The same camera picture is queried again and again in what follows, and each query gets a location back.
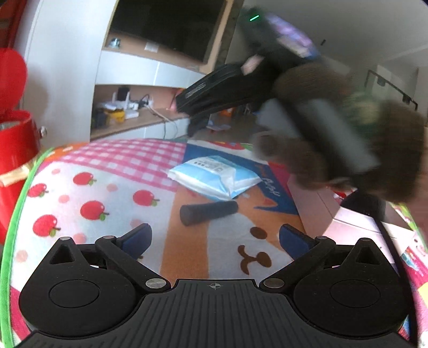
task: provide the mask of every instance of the metal screw head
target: metal screw head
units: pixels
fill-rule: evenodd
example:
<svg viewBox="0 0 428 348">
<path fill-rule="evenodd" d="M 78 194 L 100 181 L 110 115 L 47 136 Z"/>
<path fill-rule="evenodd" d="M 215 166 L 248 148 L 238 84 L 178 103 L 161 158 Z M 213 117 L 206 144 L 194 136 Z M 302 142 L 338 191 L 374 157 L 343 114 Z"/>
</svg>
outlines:
<svg viewBox="0 0 428 348">
<path fill-rule="evenodd" d="M 166 281 L 161 278 L 152 278 L 146 281 L 146 286 L 151 289 L 160 289 L 166 285 Z"/>
<path fill-rule="evenodd" d="M 268 278 L 263 282 L 263 284 L 270 289 L 279 289 L 285 285 L 284 281 L 279 278 Z"/>
<path fill-rule="evenodd" d="M 45 126 L 41 126 L 39 128 L 39 135 L 40 135 L 40 139 L 43 139 L 45 136 L 48 135 L 48 129 Z"/>
</svg>

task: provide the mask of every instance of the play mat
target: play mat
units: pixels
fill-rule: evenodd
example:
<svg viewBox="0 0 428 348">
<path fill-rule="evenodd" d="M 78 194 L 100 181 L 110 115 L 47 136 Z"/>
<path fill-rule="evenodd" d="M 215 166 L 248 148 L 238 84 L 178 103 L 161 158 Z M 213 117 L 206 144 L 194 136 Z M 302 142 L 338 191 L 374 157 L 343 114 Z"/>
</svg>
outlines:
<svg viewBox="0 0 428 348">
<path fill-rule="evenodd" d="M 209 200 L 168 179 L 166 172 L 212 155 L 253 170 L 262 182 L 237 198 L 238 214 L 184 227 L 180 207 Z M 30 333 L 19 311 L 19 294 L 59 237 L 94 243 L 146 222 L 153 230 L 152 243 L 139 261 L 171 284 L 179 278 L 258 283 L 293 261 L 279 244 L 280 227 L 288 223 L 303 231 L 288 178 L 284 167 L 257 160 L 246 144 L 101 140 L 46 152 L 24 186 L 3 253 L 0 324 L 5 347 Z M 428 335 L 426 255 L 415 234 L 403 259 L 413 281 L 422 342 Z M 406 325 L 400 334 L 406 336 Z"/>
</svg>

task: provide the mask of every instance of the foam roller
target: foam roller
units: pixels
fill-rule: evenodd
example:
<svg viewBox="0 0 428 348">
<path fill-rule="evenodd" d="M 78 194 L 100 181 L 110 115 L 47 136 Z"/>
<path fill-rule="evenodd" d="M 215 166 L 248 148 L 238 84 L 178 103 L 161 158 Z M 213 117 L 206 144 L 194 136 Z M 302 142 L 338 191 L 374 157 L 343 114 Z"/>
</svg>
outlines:
<svg viewBox="0 0 428 348">
<path fill-rule="evenodd" d="M 197 225 L 205 221 L 219 219 L 238 212 L 235 201 L 207 204 L 183 205 L 180 208 L 180 220 L 184 226 Z"/>
</svg>

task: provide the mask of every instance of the red bucket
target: red bucket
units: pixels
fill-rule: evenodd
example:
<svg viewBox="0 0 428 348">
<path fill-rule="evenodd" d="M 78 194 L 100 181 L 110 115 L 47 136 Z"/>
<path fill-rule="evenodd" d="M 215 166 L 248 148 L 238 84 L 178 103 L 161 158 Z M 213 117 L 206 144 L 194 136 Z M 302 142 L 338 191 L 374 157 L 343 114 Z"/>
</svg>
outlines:
<svg viewBox="0 0 428 348">
<path fill-rule="evenodd" d="M 26 80 L 27 67 L 20 54 L 0 49 L 0 244 L 25 182 L 21 168 L 31 166 L 40 151 L 40 133 L 30 113 L 13 110 Z"/>
</svg>

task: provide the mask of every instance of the cable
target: cable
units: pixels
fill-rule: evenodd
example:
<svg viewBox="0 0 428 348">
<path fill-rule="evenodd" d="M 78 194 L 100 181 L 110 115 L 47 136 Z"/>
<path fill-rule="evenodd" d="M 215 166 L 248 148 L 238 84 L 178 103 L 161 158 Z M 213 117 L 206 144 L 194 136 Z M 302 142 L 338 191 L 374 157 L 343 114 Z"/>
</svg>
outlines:
<svg viewBox="0 0 428 348">
<path fill-rule="evenodd" d="M 147 105 L 149 105 L 149 100 L 150 100 L 150 94 L 146 94 L 144 97 L 142 97 L 138 101 L 138 108 L 142 109 L 143 107 L 146 107 Z"/>
<path fill-rule="evenodd" d="M 163 120 L 163 140 L 165 140 L 165 137 L 166 137 L 166 121 L 165 120 Z"/>
<path fill-rule="evenodd" d="M 413 293 L 412 288 L 410 286 L 409 277 L 407 275 L 406 270 L 404 269 L 403 261 L 401 260 L 400 255 L 398 254 L 397 249 L 394 246 L 394 243 L 389 236 L 388 231 L 386 230 L 383 223 L 380 221 L 378 217 L 373 217 L 374 222 L 377 226 L 377 228 L 380 231 L 380 234 L 382 235 L 383 239 L 385 240 L 386 246 L 388 247 L 389 252 L 392 255 L 392 258 L 394 259 L 395 266 L 397 267 L 398 276 L 400 277 L 400 284 L 403 288 L 403 295 L 405 297 L 405 300 L 407 302 L 407 307 L 409 310 L 409 342 L 414 346 L 418 346 L 418 319 L 416 316 L 416 308 L 415 308 L 415 301 L 413 299 Z"/>
<path fill-rule="evenodd" d="M 160 114 L 158 111 L 156 111 L 155 109 L 153 109 L 153 108 L 151 108 L 150 106 L 146 106 L 146 108 L 148 108 L 152 113 L 154 113 L 155 115 L 157 115 L 158 117 L 160 117 L 160 118 L 162 118 L 164 121 L 167 121 L 167 122 L 170 122 L 170 123 L 172 123 L 173 125 L 174 125 L 174 127 L 175 127 L 175 134 L 174 134 L 174 136 L 172 137 L 172 139 L 174 139 L 174 138 L 176 138 L 177 137 L 177 135 L 178 135 L 178 127 L 177 127 L 177 124 L 174 122 L 174 121 L 172 121 L 172 120 L 170 120 L 168 117 L 166 117 L 166 116 L 163 116 L 162 114 Z"/>
</svg>

